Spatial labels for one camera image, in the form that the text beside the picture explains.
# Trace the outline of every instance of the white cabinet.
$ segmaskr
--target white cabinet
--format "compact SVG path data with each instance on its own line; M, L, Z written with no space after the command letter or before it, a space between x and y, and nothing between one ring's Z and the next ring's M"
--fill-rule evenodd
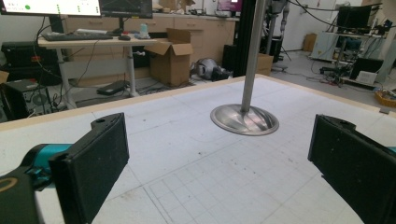
M318 34L314 49L311 53L311 58L332 61L337 40L338 34L335 33L323 32Z

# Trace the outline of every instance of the basket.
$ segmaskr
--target basket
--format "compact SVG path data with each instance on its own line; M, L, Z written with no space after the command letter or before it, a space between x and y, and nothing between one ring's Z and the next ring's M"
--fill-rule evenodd
M396 100L391 100L383 97L384 92L376 91L375 99L381 104L389 107L396 107Z

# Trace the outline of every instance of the white table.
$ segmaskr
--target white table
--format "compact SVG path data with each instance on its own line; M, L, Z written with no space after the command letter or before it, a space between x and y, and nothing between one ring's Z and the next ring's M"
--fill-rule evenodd
M0 174L31 147L74 143L94 119L123 112L131 158L93 223L362 223L307 159L315 115L348 120L390 147L395 114L257 76L251 104L273 113L279 129L226 132L210 112L239 104L243 88L239 77L2 123ZM46 223L63 223L54 189L37 198Z
M134 55L133 46L146 46L156 43L154 39L134 39L130 41L118 40L116 37L110 40L83 40L83 41L47 41L43 38L38 39L38 46L47 49L56 49L58 56L58 64L61 71L62 82L64 84L65 96L67 101L67 108L77 108L75 101L73 100L72 93L68 79L73 77L80 77L82 74L89 75L94 74L95 76L117 74L126 72L130 76L130 96L138 96L134 84ZM65 62L64 56L62 55L62 49L70 48L100 48L100 47L124 47L124 50L128 52L128 56L125 59L111 59L111 60L98 60L90 61L87 68L87 62Z

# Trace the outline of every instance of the monitor screen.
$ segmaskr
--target monitor screen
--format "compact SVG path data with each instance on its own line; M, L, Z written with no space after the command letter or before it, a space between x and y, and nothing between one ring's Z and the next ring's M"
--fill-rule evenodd
M100 16L99 0L0 0L1 14Z
M152 0L100 0L106 17L152 19Z
M367 28L371 7L340 7L337 26L342 29Z
M233 11L240 12L242 9L242 0L219 0L219 11Z

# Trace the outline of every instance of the metal base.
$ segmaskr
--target metal base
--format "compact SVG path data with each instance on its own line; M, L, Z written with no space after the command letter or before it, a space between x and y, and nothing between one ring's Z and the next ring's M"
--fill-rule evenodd
M220 128L244 135L265 135L279 127L274 115L255 106L242 113L241 105L221 105L212 111L210 118Z

